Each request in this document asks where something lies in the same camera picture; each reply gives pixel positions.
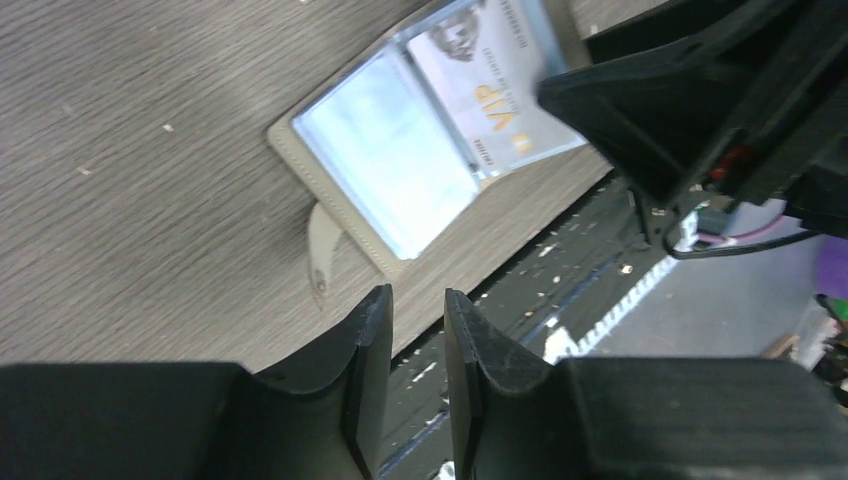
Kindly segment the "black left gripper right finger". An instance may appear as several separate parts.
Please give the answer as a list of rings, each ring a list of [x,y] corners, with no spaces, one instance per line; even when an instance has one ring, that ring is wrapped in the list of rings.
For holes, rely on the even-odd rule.
[[[556,364],[444,297],[460,479],[843,479],[847,420],[802,367],[762,358]]]

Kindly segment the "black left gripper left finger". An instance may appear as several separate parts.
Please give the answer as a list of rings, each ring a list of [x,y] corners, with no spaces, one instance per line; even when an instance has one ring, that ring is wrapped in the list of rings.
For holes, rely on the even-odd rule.
[[[252,373],[237,363],[25,363],[1,370],[5,479],[371,479],[393,292]]]

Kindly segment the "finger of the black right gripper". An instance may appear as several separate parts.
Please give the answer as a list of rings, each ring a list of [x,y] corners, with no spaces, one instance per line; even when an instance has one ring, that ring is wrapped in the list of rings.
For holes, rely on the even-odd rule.
[[[538,103],[660,204],[701,181],[754,202],[846,170],[843,1],[669,1],[588,48]]]

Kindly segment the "white VIP card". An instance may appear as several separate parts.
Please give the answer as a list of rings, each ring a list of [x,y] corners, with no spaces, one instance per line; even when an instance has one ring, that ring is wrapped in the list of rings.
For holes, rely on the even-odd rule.
[[[455,1],[405,44],[487,177],[585,143],[537,101],[538,83],[573,64],[552,20],[541,1]]]

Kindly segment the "grey card holder wallet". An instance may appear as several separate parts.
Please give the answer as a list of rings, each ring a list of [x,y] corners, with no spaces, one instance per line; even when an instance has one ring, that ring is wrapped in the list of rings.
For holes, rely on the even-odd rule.
[[[480,195],[522,167],[487,177],[473,163],[405,44],[455,1],[431,1],[287,111],[269,144],[315,196],[307,234],[309,283],[318,303],[331,288],[334,250],[350,237],[389,279],[418,258]],[[560,46],[588,66],[567,1],[541,1]]]

